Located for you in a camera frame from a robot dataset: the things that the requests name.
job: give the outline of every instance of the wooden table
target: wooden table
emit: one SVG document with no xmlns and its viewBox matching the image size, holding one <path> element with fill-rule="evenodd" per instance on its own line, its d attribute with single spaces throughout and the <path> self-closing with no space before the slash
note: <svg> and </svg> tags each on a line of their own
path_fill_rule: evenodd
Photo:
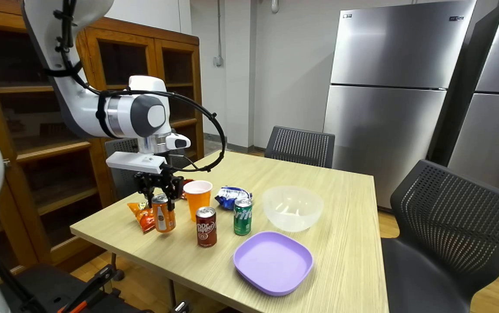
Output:
<svg viewBox="0 0 499 313">
<path fill-rule="evenodd" d="M 214 196 L 221 187 L 240 187 L 254 196 L 252 236 L 275 230 L 266 220 L 259 196 L 273 187 L 303 187 L 324 199 L 318 223 L 303 234 L 287 234 L 310 250 L 315 267 L 289 296 L 272 298 L 245 284 L 233 267 L 233 253 L 249 237 L 233 234 L 232 213 L 218 210 L 218 244 L 197 246 L 188 204 L 178 203 L 178 229 L 164 237 L 143 236 L 125 203 L 131 196 L 72 227 L 72 232 L 110 253 L 129 256 L 242 312 L 388 312 L 379 222 L 371 176 L 226 154 L 212 173 L 185 175 L 209 180 Z"/>
</svg>

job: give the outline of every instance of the wall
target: wall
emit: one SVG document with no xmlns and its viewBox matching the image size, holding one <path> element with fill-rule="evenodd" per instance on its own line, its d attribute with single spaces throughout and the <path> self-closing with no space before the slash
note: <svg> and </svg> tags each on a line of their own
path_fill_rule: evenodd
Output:
<svg viewBox="0 0 499 313">
<path fill-rule="evenodd" d="M 115 0 L 106 17 L 153 29 L 193 34 L 190 0 Z"/>
<path fill-rule="evenodd" d="M 214 67 L 218 0 L 192 3 L 193 34 L 202 43 L 204 107 L 218 114 L 230 143 L 265 149 L 273 126 L 322 131 L 341 10 L 431 0 L 278 0 L 277 15 L 272 0 L 223 3 L 223 69 Z M 482 11 L 498 4 L 478 3 Z"/>
</svg>

